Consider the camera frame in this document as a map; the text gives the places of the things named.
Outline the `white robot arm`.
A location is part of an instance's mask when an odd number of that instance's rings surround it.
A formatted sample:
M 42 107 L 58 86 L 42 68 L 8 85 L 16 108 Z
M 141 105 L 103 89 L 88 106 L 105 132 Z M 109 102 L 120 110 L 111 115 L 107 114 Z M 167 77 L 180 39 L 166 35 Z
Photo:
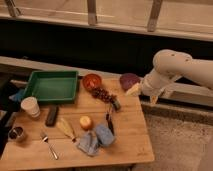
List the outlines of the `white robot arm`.
M 154 105 L 166 87 L 181 77 L 213 91 L 213 61 L 193 59 L 190 54 L 169 49 L 158 51 L 153 58 L 153 69 L 126 94 L 146 95 Z

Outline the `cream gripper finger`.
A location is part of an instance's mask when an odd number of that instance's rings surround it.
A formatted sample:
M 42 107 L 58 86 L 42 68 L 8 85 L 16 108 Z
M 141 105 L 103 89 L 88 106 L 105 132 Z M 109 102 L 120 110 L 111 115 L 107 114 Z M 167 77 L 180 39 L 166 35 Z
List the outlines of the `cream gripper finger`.
M 154 106 L 158 101 L 158 96 L 150 96 L 150 104 Z
M 141 94 L 141 86 L 139 83 L 134 84 L 130 89 L 127 90 L 127 96 L 139 96 Z

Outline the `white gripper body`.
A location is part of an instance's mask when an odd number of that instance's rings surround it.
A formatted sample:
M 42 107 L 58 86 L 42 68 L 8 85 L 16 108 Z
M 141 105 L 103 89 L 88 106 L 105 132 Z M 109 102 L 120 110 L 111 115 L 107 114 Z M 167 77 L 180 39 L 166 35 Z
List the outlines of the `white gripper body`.
M 168 76 L 152 70 L 143 78 L 141 90 L 144 95 L 159 96 L 164 91 L 165 87 L 171 83 L 172 80 Z

